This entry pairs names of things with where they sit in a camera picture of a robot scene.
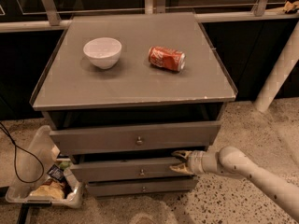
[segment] gray cabinet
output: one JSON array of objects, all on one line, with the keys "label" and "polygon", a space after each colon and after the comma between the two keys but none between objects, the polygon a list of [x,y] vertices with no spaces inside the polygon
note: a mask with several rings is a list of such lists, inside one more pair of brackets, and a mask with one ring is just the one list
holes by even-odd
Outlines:
[{"label": "gray cabinet", "polygon": [[[85,43],[110,36],[120,60],[100,70]],[[179,73],[153,67],[151,46],[179,49]],[[236,96],[215,50],[191,13],[75,17],[57,56],[36,86],[32,105],[50,137],[95,196],[193,189],[196,179],[170,170],[178,149],[207,150]]]}]

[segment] plastic container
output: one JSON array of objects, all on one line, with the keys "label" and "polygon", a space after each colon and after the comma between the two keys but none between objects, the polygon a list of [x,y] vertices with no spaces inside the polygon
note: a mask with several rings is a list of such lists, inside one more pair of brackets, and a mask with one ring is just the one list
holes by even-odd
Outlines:
[{"label": "plastic container", "polygon": [[73,175],[69,167],[64,170],[64,176],[66,181],[68,182],[68,185],[74,191],[78,181],[76,180],[75,176]]},{"label": "plastic container", "polygon": [[[65,199],[53,199],[49,196],[30,197],[32,190],[37,189],[46,181],[49,176],[47,171],[55,163],[59,149],[50,139],[50,126],[40,127],[30,146],[26,149],[34,153],[44,165],[43,176],[35,183],[23,183],[17,177],[14,178],[8,188],[6,199],[9,203],[51,203],[52,205],[64,205],[71,208],[79,208],[82,204],[83,184],[77,181],[73,192],[69,193]],[[40,177],[42,168],[40,163],[31,155],[18,149],[17,170],[21,179],[25,181],[36,180]]]}]

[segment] speckled floor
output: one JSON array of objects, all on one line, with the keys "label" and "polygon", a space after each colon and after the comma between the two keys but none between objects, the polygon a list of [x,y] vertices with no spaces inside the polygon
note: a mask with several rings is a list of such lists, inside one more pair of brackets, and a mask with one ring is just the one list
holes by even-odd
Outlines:
[{"label": "speckled floor", "polygon": [[[12,136],[27,147],[43,119],[5,121]],[[299,98],[276,100],[265,113],[251,102],[230,103],[210,150],[227,145],[299,186]],[[13,146],[0,133],[0,187],[13,178]],[[0,198],[0,223],[16,223],[21,205]],[[79,209],[32,209],[28,223],[296,223],[246,179],[202,175],[195,190],[95,199],[84,194]]]}]

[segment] cabinet top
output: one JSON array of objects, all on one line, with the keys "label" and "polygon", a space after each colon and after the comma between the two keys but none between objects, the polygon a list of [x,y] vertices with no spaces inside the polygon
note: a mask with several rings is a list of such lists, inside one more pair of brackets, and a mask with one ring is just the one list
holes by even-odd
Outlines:
[{"label": "cabinet top", "polygon": [[[122,43],[119,61],[101,70],[84,57],[97,37]],[[179,72],[154,67],[149,49],[186,54]],[[72,20],[33,102],[34,110],[233,101],[235,86],[192,13],[78,16]]]}]

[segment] red soda can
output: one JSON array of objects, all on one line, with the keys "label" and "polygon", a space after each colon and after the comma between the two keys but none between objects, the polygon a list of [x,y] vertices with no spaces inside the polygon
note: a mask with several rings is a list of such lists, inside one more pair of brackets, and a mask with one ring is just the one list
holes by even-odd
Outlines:
[{"label": "red soda can", "polygon": [[172,71],[180,71],[185,65],[185,53],[176,49],[151,47],[149,62],[158,67]]}]

